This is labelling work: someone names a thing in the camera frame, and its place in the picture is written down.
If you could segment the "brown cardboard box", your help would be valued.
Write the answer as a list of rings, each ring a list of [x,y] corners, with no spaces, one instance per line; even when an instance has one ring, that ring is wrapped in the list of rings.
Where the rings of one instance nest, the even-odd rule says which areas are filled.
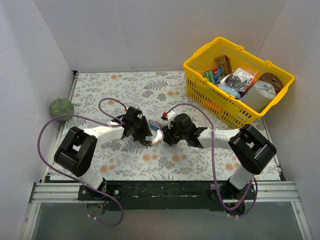
[[[230,59],[226,55],[220,55],[214,58],[216,67],[222,67],[224,75],[229,75],[232,73],[232,66]]]

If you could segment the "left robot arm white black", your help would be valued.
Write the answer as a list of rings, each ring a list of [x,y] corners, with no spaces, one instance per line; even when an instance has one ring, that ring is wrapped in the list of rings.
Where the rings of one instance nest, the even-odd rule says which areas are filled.
[[[102,184],[103,177],[92,166],[95,149],[130,136],[134,141],[150,140],[153,136],[146,117],[134,106],[130,106],[125,114],[102,126],[70,128],[54,155],[54,162],[90,186],[89,194],[95,200],[101,200],[107,191]]]

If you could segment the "green blue sponge pack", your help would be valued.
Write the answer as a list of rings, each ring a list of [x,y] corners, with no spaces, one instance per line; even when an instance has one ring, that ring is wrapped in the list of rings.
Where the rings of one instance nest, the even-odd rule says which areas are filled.
[[[208,79],[213,84],[218,84],[225,76],[224,69],[222,66],[218,66],[214,69],[205,71],[202,76]]]

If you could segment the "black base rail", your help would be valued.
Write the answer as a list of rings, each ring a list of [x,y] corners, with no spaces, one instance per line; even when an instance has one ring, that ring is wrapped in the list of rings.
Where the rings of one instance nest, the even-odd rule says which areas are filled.
[[[99,190],[114,197],[113,201],[99,192],[80,186],[78,200],[87,202],[106,202],[109,211],[119,210],[210,210],[223,211],[219,196],[232,208],[245,197],[253,200],[256,194],[253,184],[247,184],[242,190],[228,181],[129,181],[112,180],[103,184]]]

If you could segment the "yellow plastic basket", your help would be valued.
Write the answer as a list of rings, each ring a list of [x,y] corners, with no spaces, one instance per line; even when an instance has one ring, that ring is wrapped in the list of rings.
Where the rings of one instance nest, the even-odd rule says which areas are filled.
[[[214,59],[222,55],[229,58],[234,70],[242,68],[255,78],[259,78],[263,73],[276,75],[283,83],[283,89],[261,112],[253,110],[202,76],[203,72],[215,68]],[[295,76],[291,73],[221,36],[199,48],[183,63],[183,68],[187,95],[234,129],[262,118],[284,97],[289,86],[295,81]]]

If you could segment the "floral table mat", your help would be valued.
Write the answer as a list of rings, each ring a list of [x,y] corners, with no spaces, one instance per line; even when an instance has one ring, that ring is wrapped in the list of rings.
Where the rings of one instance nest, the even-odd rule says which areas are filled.
[[[64,132],[73,126],[86,129],[107,123],[133,105],[150,123],[161,124],[162,114],[174,108],[177,114],[188,114],[198,127],[229,128],[187,95],[183,71],[80,73],[72,103],[76,118],[65,123]],[[228,149],[189,147],[185,141],[145,146],[126,137],[96,148],[92,166],[107,180],[205,181],[227,180],[240,162]]]

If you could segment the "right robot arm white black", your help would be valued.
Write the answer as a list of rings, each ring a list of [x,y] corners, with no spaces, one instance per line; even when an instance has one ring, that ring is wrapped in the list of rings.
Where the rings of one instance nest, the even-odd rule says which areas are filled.
[[[251,124],[232,130],[212,130],[197,127],[185,113],[165,112],[162,119],[167,121],[162,128],[163,141],[170,146],[186,141],[194,148],[219,148],[234,152],[240,167],[226,184],[227,195],[232,199],[243,195],[247,183],[261,174],[277,153],[276,147]]]

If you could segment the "blue key fob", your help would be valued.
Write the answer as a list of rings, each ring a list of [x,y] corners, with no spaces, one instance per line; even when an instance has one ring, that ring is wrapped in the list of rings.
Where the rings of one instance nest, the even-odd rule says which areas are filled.
[[[155,131],[157,131],[159,128],[156,126],[156,125],[150,125],[151,126],[151,128],[153,129],[153,130],[155,130]]]

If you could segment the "silver foil packet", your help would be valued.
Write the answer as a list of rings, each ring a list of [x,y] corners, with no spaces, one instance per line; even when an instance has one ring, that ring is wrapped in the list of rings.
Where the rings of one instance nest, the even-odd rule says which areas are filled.
[[[256,81],[254,75],[239,67],[235,72],[225,76],[219,83],[240,93],[245,93]]]

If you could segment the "light blue cloth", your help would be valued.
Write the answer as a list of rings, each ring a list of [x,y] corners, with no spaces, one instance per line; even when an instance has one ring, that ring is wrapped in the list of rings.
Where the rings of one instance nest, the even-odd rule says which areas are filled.
[[[220,84],[220,83],[218,84],[218,87],[221,90],[223,90],[224,92],[226,92],[227,94],[234,96],[236,99],[241,98],[240,93],[237,90],[235,90],[234,88],[231,88],[229,86],[226,86],[226,85]]]

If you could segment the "brown round disc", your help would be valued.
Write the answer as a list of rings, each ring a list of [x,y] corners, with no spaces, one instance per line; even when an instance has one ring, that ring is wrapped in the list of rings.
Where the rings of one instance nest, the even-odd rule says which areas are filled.
[[[284,84],[281,82],[281,80],[271,72],[263,73],[258,80],[271,84],[276,94],[278,94],[284,88]]]

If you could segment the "metal disc keyring holder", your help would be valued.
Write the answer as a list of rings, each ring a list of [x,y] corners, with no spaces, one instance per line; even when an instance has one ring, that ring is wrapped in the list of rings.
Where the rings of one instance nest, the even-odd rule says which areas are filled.
[[[155,146],[155,145],[159,144],[163,140],[163,137],[164,137],[163,131],[162,131],[162,129],[160,127],[157,126],[159,129],[158,130],[153,130],[151,125],[154,125],[154,124],[150,124],[149,125],[151,133],[153,135],[152,140],[149,140],[148,143],[141,143],[142,145],[147,146],[147,147],[152,147],[152,146]]]

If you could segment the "green felt ball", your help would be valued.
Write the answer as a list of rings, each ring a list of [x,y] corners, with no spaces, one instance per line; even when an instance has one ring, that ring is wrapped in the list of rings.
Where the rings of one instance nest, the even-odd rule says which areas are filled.
[[[73,115],[74,111],[74,105],[66,98],[57,98],[51,103],[49,108],[52,118],[61,115]]]

